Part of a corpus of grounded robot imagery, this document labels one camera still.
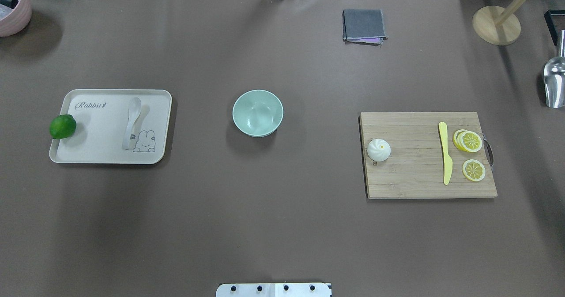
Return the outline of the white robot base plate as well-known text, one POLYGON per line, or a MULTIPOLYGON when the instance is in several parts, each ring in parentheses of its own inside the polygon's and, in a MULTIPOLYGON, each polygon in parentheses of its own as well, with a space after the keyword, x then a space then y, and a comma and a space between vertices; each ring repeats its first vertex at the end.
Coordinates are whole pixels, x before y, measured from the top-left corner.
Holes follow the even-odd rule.
POLYGON ((330 283, 225 283, 218 286, 216 297, 331 297, 330 283))

